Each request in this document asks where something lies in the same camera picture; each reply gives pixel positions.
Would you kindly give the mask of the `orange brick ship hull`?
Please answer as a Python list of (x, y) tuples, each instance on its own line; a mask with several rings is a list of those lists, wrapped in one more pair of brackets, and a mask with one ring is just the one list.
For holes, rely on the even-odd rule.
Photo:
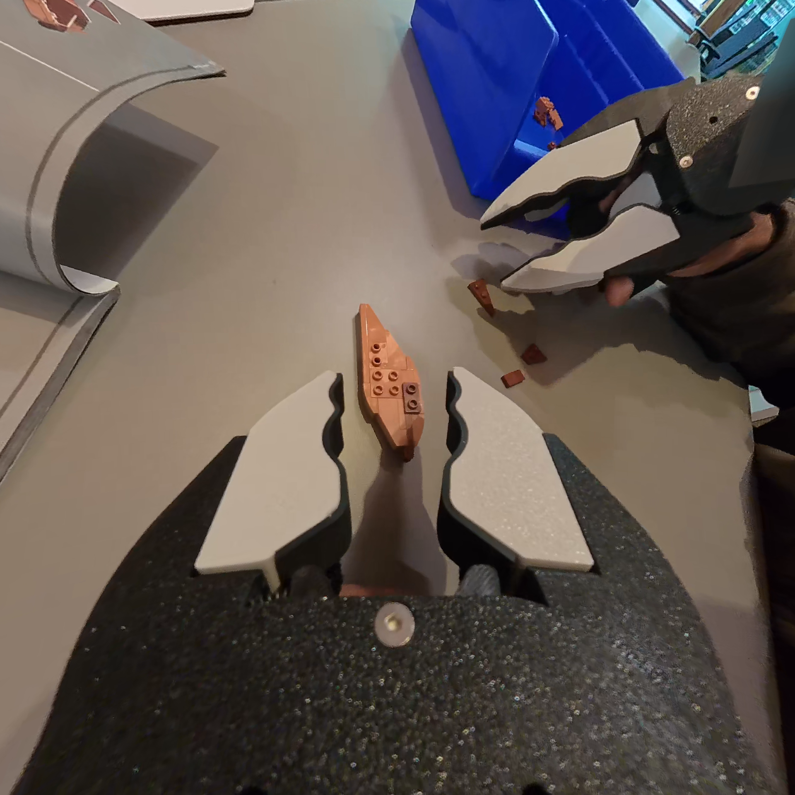
[(359, 306), (357, 330), (359, 395), (385, 441), (404, 462), (410, 462), (422, 438), (424, 407), (421, 414), (404, 413), (402, 383), (419, 383), (422, 395), (419, 371), (369, 304)]

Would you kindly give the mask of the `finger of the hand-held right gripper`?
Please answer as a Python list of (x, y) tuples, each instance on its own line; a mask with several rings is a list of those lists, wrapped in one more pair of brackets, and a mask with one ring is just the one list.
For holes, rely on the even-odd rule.
[(518, 219), (541, 221), (571, 199), (599, 192), (631, 172), (641, 152), (635, 118), (554, 149), (511, 183), (480, 219), (484, 231)]
[(507, 293), (554, 293), (587, 286), (600, 281), (608, 270), (679, 238), (672, 217), (635, 204), (610, 219), (602, 232), (531, 258), (504, 277), (500, 288)]

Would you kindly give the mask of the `person's right forearm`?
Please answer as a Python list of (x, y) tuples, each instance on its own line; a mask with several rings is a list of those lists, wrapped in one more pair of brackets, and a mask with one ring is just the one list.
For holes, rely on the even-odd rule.
[(794, 203), (771, 213), (771, 244), (709, 274), (666, 277), (672, 316), (781, 412), (794, 406)]

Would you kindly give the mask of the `black office chair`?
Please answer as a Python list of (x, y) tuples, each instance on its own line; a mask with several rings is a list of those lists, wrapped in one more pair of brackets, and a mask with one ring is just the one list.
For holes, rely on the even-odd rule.
[(761, 23), (757, 25), (757, 21), (730, 36), (722, 45), (714, 45), (715, 57), (701, 66), (702, 81), (722, 77), (775, 44), (778, 39), (775, 32)]

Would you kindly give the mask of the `grey instruction booklet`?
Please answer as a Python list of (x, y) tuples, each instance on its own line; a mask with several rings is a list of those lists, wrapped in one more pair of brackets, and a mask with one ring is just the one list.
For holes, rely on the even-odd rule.
[(113, 2), (2, 2), (1, 22), (5, 479), (120, 295), (57, 251), (81, 150), (136, 97), (225, 71)]

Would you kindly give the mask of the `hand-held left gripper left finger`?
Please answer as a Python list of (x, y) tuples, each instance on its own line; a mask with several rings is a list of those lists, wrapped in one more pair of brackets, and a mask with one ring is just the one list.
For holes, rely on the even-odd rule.
[(328, 577), (352, 541), (343, 451), (343, 374), (325, 371), (250, 429), (194, 562), (200, 575), (263, 574), (270, 591), (300, 571)]

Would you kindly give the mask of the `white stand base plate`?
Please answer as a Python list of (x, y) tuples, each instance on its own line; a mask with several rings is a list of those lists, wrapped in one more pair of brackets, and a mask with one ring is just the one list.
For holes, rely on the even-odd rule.
[(255, 1), (112, 1), (151, 24), (190, 22), (249, 14)]

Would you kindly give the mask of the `person's brown trousers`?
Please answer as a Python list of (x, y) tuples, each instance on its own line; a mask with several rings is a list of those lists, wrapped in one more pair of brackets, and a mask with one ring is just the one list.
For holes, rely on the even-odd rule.
[(754, 431), (754, 470), (788, 788), (794, 788), (794, 432), (780, 414)]

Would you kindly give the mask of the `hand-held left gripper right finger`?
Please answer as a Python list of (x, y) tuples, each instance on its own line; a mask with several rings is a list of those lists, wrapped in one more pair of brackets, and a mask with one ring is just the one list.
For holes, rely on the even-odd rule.
[(594, 559), (542, 429), (461, 366), (448, 373), (438, 540), (465, 570), (591, 571)]

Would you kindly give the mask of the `person's right hand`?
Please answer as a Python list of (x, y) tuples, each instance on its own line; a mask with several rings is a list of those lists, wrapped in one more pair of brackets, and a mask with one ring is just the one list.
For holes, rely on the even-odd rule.
[[(731, 269), (766, 252), (777, 234), (773, 212), (751, 213), (752, 227), (746, 233), (721, 243), (695, 262), (673, 271), (664, 279), (694, 279), (710, 276)], [(633, 278), (628, 276), (610, 277), (603, 280), (602, 292), (612, 307), (626, 304), (635, 292)]]

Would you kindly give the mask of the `blue plastic bin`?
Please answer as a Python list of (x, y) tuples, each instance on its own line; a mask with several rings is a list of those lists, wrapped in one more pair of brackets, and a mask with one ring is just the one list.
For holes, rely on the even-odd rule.
[[(418, 1), (412, 32), (472, 195), (491, 203), (612, 103), (684, 75), (624, 1)], [(533, 119), (547, 96), (555, 132)]]

